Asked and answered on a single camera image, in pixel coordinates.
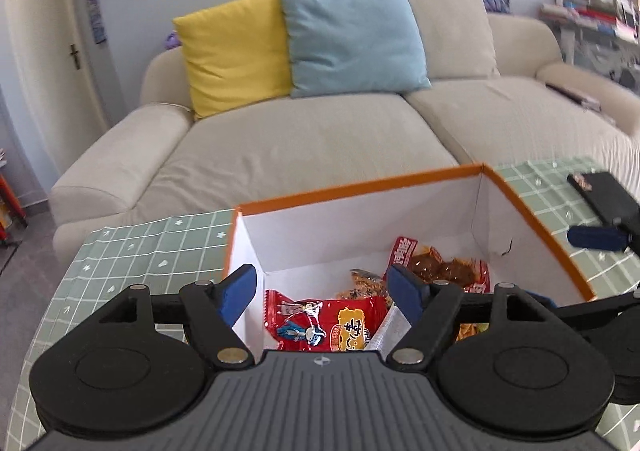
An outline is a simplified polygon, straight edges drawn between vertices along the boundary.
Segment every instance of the door handle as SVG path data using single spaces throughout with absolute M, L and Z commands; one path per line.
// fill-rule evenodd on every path
M 76 70 L 80 70 L 82 67 L 80 65 L 80 51 L 76 48 L 75 44 L 70 45 L 69 48 L 71 50 L 71 53 L 69 55 L 74 59 L 74 65 L 76 65 Z

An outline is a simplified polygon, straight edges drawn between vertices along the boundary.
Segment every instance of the green checkered tablecloth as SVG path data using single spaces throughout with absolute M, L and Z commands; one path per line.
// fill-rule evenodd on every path
M 526 162 L 494 168 L 518 193 L 536 217 L 569 253 L 600 299 L 634 290 L 640 282 L 640 258 L 630 250 L 624 254 L 576 249 L 566 240 L 570 225 L 599 225 L 600 221 L 567 175 L 598 170 L 589 158 Z M 640 441 L 638 405 L 610 404 L 598 433 L 620 450 L 628 451 Z
M 11 408 L 6 451 L 27 447 L 44 428 L 29 390 L 29 372 L 44 350 L 124 288 L 148 285 L 152 294 L 222 279 L 233 211 L 168 218 L 89 235 L 56 290 L 22 365 Z M 181 326 L 156 325 L 182 339 Z
M 633 290 L 640 259 L 633 253 L 578 250 L 566 241 L 569 225 L 597 224 L 591 209 L 566 182 L 574 172 L 596 170 L 590 159 L 575 158 L 500 166 L 497 172 L 516 190 L 571 255 L 598 297 Z M 176 293 L 199 279 L 219 281 L 226 257 L 232 211 L 168 218 L 92 233 L 69 267 L 42 319 L 22 367 L 12 404 L 6 451 L 20 451 L 44 433 L 29 391 L 29 372 L 38 356 L 102 304 L 134 283 L 153 294 Z M 158 331 L 183 338 L 180 326 Z M 598 432 L 628 451 L 640 439 L 638 406 L 610 405 Z

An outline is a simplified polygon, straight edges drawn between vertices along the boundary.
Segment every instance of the red object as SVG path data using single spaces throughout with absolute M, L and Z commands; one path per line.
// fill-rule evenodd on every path
M 404 236 L 399 237 L 394 244 L 391 256 L 389 256 L 389 264 L 386 267 L 389 268 L 394 263 L 399 263 L 403 267 L 406 267 L 417 246 L 417 240 L 412 240 L 412 238 L 406 238 Z
M 292 301 L 280 292 L 265 293 L 264 325 L 289 352 L 364 350 L 386 316 L 383 297 Z
M 597 10 L 589 10 L 587 8 L 584 8 L 578 10 L 578 14 L 591 17 L 599 21 L 606 21 L 607 23 L 611 23 L 613 25 L 618 22 L 618 18 L 616 16 L 612 16 L 611 14 L 604 14 L 604 12 L 598 12 Z
M 7 205 L 7 207 L 9 207 L 11 214 L 14 215 L 18 219 L 18 221 L 26 227 L 27 215 L 20 206 L 18 198 L 15 197 L 14 191 L 11 189 L 2 175 L 0 175 L 0 198 L 2 198 L 2 201 Z M 6 230 L 4 230 L 4 227 L 0 225 L 0 241 L 5 242 L 8 237 L 9 234 Z

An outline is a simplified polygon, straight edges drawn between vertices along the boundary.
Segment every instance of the beige sofa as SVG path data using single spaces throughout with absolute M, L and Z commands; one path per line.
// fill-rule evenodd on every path
M 67 264 L 106 225 L 475 161 L 590 155 L 634 193 L 640 99 L 562 63 L 540 21 L 490 15 L 500 77 L 433 81 L 431 90 L 279 98 L 194 124 L 180 49 L 148 68 L 141 106 L 105 134 L 50 193 L 54 245 Z M 547 90 L 560 82 L 600 99 L 611 126 Z

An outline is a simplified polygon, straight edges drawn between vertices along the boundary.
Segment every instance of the round black disc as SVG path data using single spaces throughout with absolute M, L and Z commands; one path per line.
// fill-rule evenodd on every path
M 614 386 L 605 358 L 579 336 L 536 322 L 454 344 L 438 365 L 438 381 L 462 415 L 522 438 L 592 429 Z
M 199 396 L 205 370 L 176 339 L 105 323 L 61 339 L 34 364 L 30 386 L 47 430 L 123 437 L 160 426 Z
M 616 375 L 611 402 L 637 404 L 640 399 L 640 307 L 622 312 L 604 328 L 591 331 L 591 345 L 607 357 Z

